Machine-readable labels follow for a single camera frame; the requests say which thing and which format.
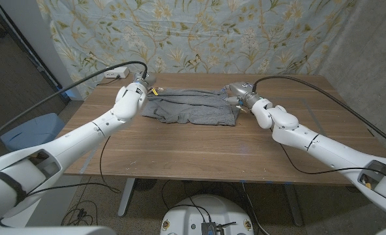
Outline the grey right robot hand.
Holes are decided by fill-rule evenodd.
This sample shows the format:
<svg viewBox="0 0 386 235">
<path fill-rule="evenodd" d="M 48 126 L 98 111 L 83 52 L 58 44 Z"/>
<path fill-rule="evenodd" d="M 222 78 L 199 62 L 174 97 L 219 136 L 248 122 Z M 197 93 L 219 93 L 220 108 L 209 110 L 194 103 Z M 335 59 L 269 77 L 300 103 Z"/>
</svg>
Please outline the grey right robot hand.
<svg viewBox="0 0 386 235">
<path fill-rule="evenodd" d="M 240 105 L 252 108 L 253 105 L 261 99 L 261 97 L 253 91 L 253 85 L 248 82 L 231 83 L 224 86 L 223 90 L 232 94 L 231 97 L 226 98 L 226 101 L 234 106 Z"/>
</svg>

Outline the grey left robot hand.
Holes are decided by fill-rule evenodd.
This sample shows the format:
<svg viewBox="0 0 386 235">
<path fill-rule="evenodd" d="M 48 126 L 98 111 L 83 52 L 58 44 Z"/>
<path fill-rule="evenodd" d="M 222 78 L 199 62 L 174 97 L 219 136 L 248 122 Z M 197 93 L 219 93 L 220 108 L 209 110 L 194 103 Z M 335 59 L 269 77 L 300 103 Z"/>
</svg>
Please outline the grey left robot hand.
<svg viewBox="0 0 386 235">
<path fill-rule="evenodd" d="M 140 83 L 146 88 L 148 92 L 150 92 L 150 90 L 152 90 L 154 84 L 156 83 L 156 76 L 154 74 L 147 73 L 145 75 L 145 78 L 143 78 L 142 75 L 143 75 L 142 72 L 134 73 L 133 81 Z"/>
</svg>

